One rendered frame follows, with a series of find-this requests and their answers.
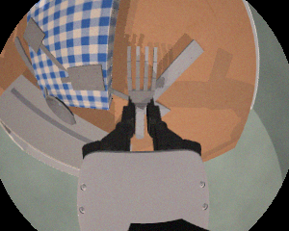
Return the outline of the grey metal fork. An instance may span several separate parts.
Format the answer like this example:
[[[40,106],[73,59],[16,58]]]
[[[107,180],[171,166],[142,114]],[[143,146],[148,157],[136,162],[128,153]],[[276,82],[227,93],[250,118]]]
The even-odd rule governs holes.
[[[148,84],[148,46],[144,48],[144,88],[140,89],[140,46],[136,46],[136,89],[132,90],[131,77],[131,46],[127,46],[127,86],[128,95],[132,103],[137,106],[136,112],[136,138],[142,139],[145,135],[145,106],[155,93],[157,73],[157,47],[153,47],[153,66],[151,78],[151,90],[147,89]]]

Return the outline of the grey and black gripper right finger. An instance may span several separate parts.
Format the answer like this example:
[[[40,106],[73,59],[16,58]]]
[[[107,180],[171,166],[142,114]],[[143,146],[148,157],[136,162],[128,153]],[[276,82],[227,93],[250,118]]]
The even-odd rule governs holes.
[[[150,103],[147,103],[146,105],[146,121],[147,133],[152,138],[154,151],[173,150],[181,148],[191,149],[197,152],[201,157],[200,143],[186,139],[182,140],[181,137],[179,137],[172,130],[170,130],[167,123],[165,121],[162,121],[159,106],[154,107],[153,97],[152,99],[150,99]]]

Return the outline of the blue and white checked towel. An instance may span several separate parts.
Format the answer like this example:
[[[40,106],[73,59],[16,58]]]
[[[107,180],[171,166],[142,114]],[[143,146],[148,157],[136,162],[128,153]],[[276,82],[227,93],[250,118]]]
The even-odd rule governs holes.
[[[29,46],[30,57],[45,98],[61,99],[67,106],[110,110],[113,53],[120,0],[39,0],[27,12],[45,33],[43,45],[65,68],[102,64],[104,90],[73,90],[71,83],[62,83],[68,73],[58,68],[39,48]]]

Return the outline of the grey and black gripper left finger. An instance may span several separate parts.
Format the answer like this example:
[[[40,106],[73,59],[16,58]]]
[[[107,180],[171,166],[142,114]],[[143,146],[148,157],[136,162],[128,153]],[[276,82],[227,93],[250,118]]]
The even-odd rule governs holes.
[[[85,144],[82,147],[83,159],[90,152],[97,150],[130,151],[130,142],[135,134],[135,125],[136,107],[129,97],[128,106],[123,106],[121,121],[117,123],[116,129],[105,136],[101,141]]]

